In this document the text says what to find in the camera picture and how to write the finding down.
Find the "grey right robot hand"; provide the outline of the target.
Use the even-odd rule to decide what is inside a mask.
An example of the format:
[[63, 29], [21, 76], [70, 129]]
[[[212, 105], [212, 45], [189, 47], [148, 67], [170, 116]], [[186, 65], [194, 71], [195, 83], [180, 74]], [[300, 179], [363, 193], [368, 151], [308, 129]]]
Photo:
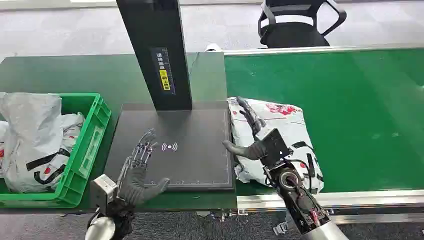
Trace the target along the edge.
[[227, 151], [234, 155], [242, 156], [252, 161], [258, 160], [266, 155], [266, 148], [256, 134], [265, 128], [266, 123], [258, 116], [245, 98], [237, 96], [236, 101], [243, 108], [239, 112], [245, 117], [251, 128], [254, 142], [247, 147], [235, 145], [229, 140], [224, 140], [222, 144]]

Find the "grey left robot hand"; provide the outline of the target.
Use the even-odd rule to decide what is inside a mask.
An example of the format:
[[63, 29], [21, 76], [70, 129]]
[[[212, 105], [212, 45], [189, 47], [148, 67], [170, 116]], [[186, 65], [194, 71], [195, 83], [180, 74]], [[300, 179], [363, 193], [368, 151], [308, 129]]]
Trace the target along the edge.
[[128, 205], [141, 205], [163, 193], [170, 184], [171, 180], [164, 177], [155, 186], [145, 186], [148, 163], [156, 145], [156, 131], [151, 128], [142, 135], [124, 161], [117, 180], [117, 196]]

